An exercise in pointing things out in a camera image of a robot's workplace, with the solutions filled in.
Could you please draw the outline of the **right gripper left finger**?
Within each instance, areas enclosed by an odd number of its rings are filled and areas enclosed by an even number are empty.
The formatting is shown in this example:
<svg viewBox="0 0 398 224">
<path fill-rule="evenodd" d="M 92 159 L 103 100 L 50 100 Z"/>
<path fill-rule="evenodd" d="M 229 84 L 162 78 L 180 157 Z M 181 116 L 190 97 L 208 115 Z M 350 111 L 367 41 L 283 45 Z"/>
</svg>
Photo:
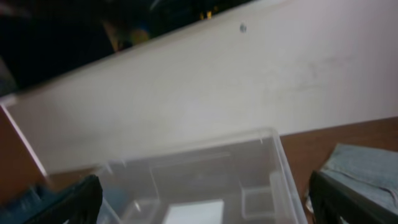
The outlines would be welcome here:
<svg viewBox="0 0 398 224">
<path fill-rule="evenodd" d="M 95 224 L 103 200 L 103 189 L 96 175 L 46 198 L 29 214 L 25 223 L 82 223 Z"/>
</svg>

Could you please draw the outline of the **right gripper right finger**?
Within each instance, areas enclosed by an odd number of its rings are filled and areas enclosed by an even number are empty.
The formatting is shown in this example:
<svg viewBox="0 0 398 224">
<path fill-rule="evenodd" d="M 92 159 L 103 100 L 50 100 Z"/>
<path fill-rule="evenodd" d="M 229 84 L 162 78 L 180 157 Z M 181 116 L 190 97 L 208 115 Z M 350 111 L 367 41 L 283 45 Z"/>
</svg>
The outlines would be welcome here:
<svg viewBox="0 0 398 224">
<path fill-rule="evenodd" d="M 316 224 L 397 224 L 397 214 L 321 172 L 312 172 L 309 196 Z"/>
</svg>

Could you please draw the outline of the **light blue jeans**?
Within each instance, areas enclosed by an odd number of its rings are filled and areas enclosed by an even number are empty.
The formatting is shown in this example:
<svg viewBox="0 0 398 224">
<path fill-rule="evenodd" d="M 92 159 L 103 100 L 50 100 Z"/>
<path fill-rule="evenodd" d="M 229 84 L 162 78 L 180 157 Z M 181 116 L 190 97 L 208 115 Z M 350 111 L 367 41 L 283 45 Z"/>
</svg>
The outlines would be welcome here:
<svg viewBox="0 0 398 224">
<path fill-rule="evenodd" d="M 397 153 L 337 144 L 320 171 L 397 213 Z"/>
</svg>

